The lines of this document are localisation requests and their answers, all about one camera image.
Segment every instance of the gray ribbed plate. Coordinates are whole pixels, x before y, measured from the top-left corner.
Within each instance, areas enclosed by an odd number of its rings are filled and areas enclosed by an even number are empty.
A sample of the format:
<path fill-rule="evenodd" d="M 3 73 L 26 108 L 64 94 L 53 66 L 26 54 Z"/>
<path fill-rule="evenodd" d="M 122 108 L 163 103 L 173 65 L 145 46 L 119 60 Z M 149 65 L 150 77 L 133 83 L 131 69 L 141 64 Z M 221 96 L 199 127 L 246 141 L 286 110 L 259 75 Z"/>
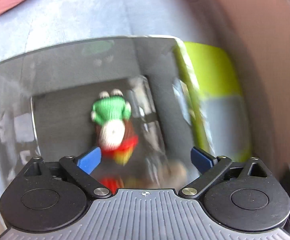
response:
<path fill-rule="evenodd" d="M 229 230 L 210 219 L 196 200 L 180 198 L 170 189 L 120 189 L 111 198 L 95 200 L 86 215 L 67 228 L 44 234 L 11 228 L 0 239 L 285 240 L 290 236 L 281 229 L 260 234 Z"/>

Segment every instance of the brown wall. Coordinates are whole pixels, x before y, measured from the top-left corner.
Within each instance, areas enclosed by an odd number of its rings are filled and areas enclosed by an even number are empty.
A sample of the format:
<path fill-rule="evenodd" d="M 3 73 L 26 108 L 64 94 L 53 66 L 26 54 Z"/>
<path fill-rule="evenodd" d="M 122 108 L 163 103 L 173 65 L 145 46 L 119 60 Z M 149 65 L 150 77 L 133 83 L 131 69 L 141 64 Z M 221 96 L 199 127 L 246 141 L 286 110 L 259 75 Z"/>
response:
<path fill-rule="evenodd" d="M 212 16 L 238 69 L 255 153 L 281 171 L 290 161 L 290 0 L 210 1 L 226 19 Z"/>

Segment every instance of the blue gripper pad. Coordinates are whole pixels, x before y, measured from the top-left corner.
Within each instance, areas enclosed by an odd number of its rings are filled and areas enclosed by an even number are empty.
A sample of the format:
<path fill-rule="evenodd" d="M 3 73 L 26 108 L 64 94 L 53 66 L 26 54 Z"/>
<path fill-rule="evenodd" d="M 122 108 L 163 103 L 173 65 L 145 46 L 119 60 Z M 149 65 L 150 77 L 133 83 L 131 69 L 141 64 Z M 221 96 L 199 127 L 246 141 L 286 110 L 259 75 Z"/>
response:
<path fill-rule="evenodd" d="M 92 171 L 101 162 L 101 149 L 99 147 L 90 150 L 76 158 L 77 166 L 85 171 L 87 174 L 91 174 Z"/>
<path fill-rule="evenodd" d="M 218 162 L 217 158 L 203 151 L 202 149 L 197 149 L 196 147 L 192 148 L 190 152 L 190 158 L 192 164 L 201 174 L 204 174 Z"/>

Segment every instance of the metal screw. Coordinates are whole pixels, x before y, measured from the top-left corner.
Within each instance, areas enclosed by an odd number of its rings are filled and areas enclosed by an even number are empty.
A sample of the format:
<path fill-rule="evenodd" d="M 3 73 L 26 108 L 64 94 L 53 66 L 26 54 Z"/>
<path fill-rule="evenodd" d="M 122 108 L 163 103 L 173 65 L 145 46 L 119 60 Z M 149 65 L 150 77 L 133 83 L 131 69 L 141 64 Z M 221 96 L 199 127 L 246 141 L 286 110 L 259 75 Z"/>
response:
<path fill-rule="evenodd" d="M 105 196 L 109 194 L 109 190 L 104 187 L 98 187 L 97 189 L 94 190 L 94 194 L 97 196 Z"/>
<path fill-rule="evenodd" d="M 193 196 L 197 194 L 197 190 L 192 187 L 186 187 L 182 189 L 182 193 L 187 196 Z"/>

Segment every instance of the stuffed toy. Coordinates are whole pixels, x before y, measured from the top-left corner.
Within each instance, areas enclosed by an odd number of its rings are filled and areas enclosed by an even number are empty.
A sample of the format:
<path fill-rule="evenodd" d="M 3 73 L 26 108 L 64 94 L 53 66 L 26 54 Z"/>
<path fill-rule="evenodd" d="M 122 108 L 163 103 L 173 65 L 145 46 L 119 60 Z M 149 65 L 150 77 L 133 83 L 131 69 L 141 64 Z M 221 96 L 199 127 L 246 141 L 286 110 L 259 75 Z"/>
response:
<path fill-rule="evenodd" d="M 130 117 L 131 105 L 118 89 L 114 89 L 110 96 L 106 91 L 101 92 L 91 112 L 102 155 L 121 165 L 128 162 L 138 144 Z"/>

